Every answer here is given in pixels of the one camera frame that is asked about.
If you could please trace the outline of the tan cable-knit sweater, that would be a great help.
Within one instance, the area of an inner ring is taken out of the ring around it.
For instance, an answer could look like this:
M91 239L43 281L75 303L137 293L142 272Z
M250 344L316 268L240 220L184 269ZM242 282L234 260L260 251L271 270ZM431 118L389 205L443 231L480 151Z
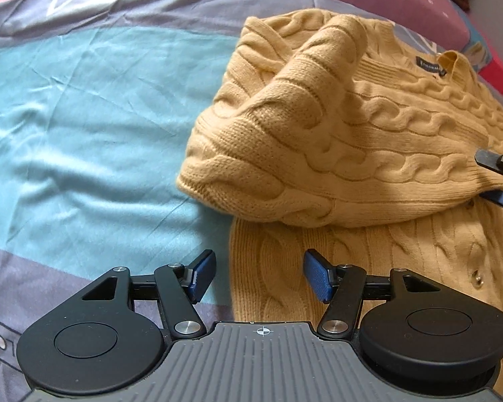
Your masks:
M503 311L503 106L455 51L391 23L306 9L249 17L178 188L231 214L237 320L317 322L303 255L373 275L402 267Z

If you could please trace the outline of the red pink bedding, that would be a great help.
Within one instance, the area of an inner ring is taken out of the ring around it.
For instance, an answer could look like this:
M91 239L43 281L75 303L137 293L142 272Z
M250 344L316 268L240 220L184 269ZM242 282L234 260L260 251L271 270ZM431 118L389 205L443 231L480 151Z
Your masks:
M490 62L479 71L481 77L503 95L503 61L493 56Z

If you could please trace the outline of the blue grey patterned bed sheet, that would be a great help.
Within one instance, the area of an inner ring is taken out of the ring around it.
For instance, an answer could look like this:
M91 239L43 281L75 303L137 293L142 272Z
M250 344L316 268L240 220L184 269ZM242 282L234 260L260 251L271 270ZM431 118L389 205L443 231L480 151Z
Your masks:
M124 0L0 2L0 401L27 393L19 335L114 266L214 250L202 313L235 319L231 214L177 185L240 39L133 18Z

